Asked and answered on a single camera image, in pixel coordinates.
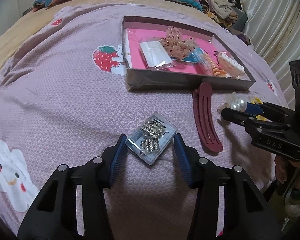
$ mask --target beige bed sheet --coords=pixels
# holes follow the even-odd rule
[[[216,24],[201,11],[165,0],[71,0],[63,4],[56,5],[49,9],[41,9],[35,13],[30,12],[20,18],[10,29],[0,37],[0,69],[10,58],[19,46],[31,35],[42,29],[52,19],[56,12],[65,6],[76,6],[81,4],[100,4],[100,3],[134,3],[153,7],[168,9],[176,13],[182,13],[202,22]]]

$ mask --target small transparent box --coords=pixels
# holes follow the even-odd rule
[[[147,164],[152,165],[177,133],[178,128],[154,112],[132,135],[126,145]]]

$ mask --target curtain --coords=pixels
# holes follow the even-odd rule
[[[300,59],[300,0],[245,0],[244,33],[274,72],[290,109],[295,94],[289,62]]]

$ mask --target white pearl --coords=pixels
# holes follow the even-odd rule
[[[240,111],[240,106],[236,102],[231,102],[230,105],[229,105],[229,108],[231,108],[233,110]]]
[[[247,109],[248,103],[246,100],[242,98],[238,98],[235,103],[237,103],[240,106],[240,111],[244,112]]]

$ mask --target cardboard box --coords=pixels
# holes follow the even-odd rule
[[[169,26],[178,28],[183,36],[195,37],[197,43],[199,43],[199,41],[209,42],[213,44],[217,51],[230,52],[232,57],[244,67],[246,75],[237,79],[178,72],[178,70],[173,68],[168,70],[149,70],[145,67],[144,62],[137,64],[136,61],[134,61],[134,66],[132,62],[134,59],[133,56],[140,52],[137,51],[138,48],[135,48],[137,45],[130,46],[132,42],[131,40],[129,42],[129,35],[133,32],[134,35],[136,35],[137,32],[138,35],[140,35],[141,30],[145,33],[160,32],[162,34]],[[127,90],[194,90],[197,89],[202,82],[208,82],[211,84],[213,90],[246,91],[255,83],[255,79],[242,61],[217,35],[183,23],[150,17],[124,16],[122,22],[122,53],[127,68]]]

